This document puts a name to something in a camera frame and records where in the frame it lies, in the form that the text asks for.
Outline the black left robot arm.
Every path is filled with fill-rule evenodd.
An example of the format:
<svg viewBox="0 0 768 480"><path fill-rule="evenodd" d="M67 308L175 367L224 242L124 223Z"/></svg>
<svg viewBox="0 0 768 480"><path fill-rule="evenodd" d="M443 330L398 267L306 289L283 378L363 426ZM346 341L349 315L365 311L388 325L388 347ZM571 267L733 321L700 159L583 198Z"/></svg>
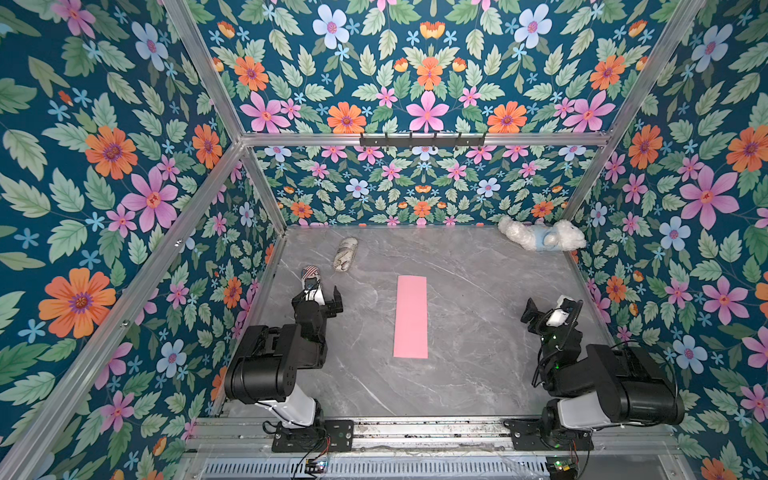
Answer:
<svg viewBox="0 0 768 480"><path fill-rule="evenodd" d="M305 289L291 300L294 321L280 327L250 326L228 367L226 398L256 405L288 429L306 429L320 422L319 402L298 386L298 372L319 370L326 361L328 320L343 312L338 289L321 299L322 289Z"/></svg>

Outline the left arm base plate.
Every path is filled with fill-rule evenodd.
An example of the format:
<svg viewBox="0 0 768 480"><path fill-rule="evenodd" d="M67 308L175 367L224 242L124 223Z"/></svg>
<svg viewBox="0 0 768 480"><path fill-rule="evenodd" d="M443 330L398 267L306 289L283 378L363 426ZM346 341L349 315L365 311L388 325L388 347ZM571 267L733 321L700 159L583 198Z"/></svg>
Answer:
<svg viewBox="0 0 768 480"><path fill-rule="evenodd" d="M273 453L306 453L314 451L350 452L355 423L352 420L325 420L311 427L276 427L271 451Z"/></svg>

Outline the pink rectangular paper sheet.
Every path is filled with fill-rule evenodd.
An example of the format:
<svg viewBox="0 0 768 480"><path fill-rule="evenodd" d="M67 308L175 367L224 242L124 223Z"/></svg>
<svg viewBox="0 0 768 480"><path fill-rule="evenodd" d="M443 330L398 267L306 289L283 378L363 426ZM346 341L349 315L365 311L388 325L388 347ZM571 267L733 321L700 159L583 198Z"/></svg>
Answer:
<svg viewBox="0 0 768 480"><path fill-rule="evenodd" d="M398 277L393 356L406 359L429 356L426 277Z"/></svg>

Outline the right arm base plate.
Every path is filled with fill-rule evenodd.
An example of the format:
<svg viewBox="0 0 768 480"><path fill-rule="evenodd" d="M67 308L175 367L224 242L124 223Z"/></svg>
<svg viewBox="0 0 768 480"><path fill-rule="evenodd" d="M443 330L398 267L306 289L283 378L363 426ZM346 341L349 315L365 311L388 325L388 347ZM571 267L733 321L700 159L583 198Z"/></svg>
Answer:
<svg viewBox="0 0 768 480"><path fill-rule="evenodd" d="M541 419L505 419L502 424L509 430L517 451L580 452L594 449L589 431L554 428Z"/></svg>

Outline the white plush toy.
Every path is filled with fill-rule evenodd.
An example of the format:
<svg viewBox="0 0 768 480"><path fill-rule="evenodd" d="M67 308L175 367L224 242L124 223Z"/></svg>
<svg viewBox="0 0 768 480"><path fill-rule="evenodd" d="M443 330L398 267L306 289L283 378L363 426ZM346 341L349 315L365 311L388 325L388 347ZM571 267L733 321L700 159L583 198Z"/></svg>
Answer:
<svg viewBox="0 0 768 480"><path fill-rule="evenodd" d="M587 245L584 233L568 220L553 225L525 224L505 216L499 221L498 230L527 251L575 251Z"/></svg>

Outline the black hook rail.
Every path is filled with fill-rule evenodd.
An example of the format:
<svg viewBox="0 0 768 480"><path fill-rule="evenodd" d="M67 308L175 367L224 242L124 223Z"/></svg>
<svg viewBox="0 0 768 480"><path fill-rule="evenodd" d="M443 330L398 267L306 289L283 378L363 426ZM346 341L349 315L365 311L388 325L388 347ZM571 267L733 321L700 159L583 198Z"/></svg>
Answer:
<svg viewBox="0 0 768 480"><path fill-rule="evenodd" d="M411 147L437 147L452 149L458 147L479 147L486 142L485 134L361 134L359 137L360 146L370 147L393 147L393 148L411 148Z"/></svg>

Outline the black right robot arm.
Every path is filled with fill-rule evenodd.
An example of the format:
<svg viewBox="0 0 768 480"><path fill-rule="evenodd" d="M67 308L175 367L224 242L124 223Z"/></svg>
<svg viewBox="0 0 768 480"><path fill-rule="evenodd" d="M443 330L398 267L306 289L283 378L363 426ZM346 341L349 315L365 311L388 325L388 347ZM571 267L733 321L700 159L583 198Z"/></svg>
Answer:
<svg viewBox="0 0 768 480"><path fill-rule="evenodd" d="M538 336L531 384L553 398L542 411L544 434L615 426L678 425L684 419L679 387L638 346L582 344L581 300L562 296L541 310L529 298L520 321Z"/></svg>

